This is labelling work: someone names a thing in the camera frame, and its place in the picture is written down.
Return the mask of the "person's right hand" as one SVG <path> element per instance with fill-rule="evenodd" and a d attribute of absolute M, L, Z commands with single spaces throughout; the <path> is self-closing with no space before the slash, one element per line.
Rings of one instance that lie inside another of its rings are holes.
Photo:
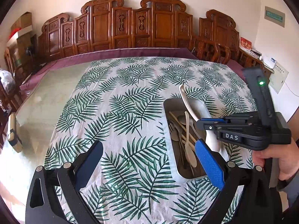
<path fill-rule="evenodd" d="M 264 167 L 265 160 L 277 158 L 279 165 L 279 180 L 288 181 L 298 172 L 298 146 L 293 138 L 286 145 L 270 144 L 262 151 L 253 151 L 252 160 L 255 165 Z"/>

